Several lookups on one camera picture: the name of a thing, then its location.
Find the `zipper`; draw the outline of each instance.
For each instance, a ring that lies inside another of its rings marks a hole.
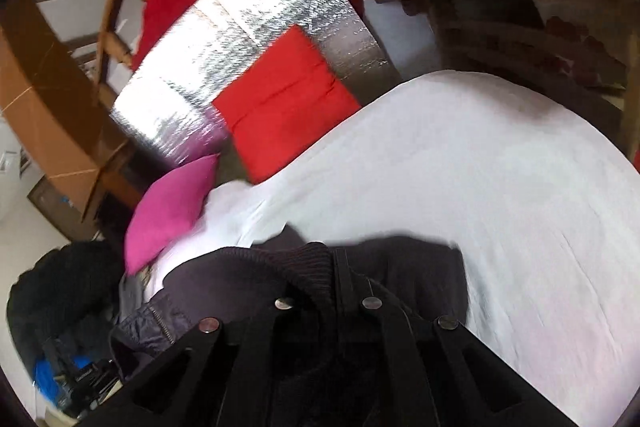
[[[160,330],[162,331],[162,334],[166,337],[166,339],[169,341],[170,344],[174,344],[175,343],[174,336],[171,334],[171,331],[169,331],[169,328],[165,324],[164,320],[162,320],[162,317],[160,316],[160,314],[156,311],[156,309],[153,306],[149,306],[149,311],[151,311],[151,314],[154,316],[156,322],[158,323],[158,326],[160,326]]]

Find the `foil insulation mat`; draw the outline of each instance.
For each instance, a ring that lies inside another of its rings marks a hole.
[[[361,103],[397,83],[348,0],[198,0],[145,57],[114,119],[171,168],[218,152],[228,132],[212,100],[293,24]]]

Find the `mattress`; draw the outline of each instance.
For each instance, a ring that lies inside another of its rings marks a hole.
[[[232,206],[215,205],[229,194]],[[538,93],[482,73],[421,76],[207,204],[194,256],[203,234],[213,245],[231,227],[250,245],[286,223],[309,241],[459,245],[467,328],[580,427],[613,425],[640,386],[640,176]],[[171,259],[154,267],[158,287]]]

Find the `cushion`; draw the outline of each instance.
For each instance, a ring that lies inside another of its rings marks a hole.
[[[299,26],[279,37],[213,104],[254,183],[360,109]]]
[[[213,188],[218,155],[204,156],[164,175],[149,187],[127,229],[125,266],[132,275],[170,243],[188,233]]]

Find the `metal rivet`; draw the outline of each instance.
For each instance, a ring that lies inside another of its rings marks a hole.
[[[450,317],[449,315],[443,315],[442,317],[438,317],[438,325],[443,330],[452,331],[458,327],[458,319],[455,317]]]
[[[202,331],[202,333],[213,333],[214,331],[218,331],[219,327],[220,321],[213,317],[207,317],[198,324],[198,329]]]
[[[280,297],[276,299],[276,308],[279,310],[290,310],[293,308],[293,299]]]
[[[382,306],[382,301],[377,297],[367,297],[362,300],[362,305],[367,310],[377,310]]]

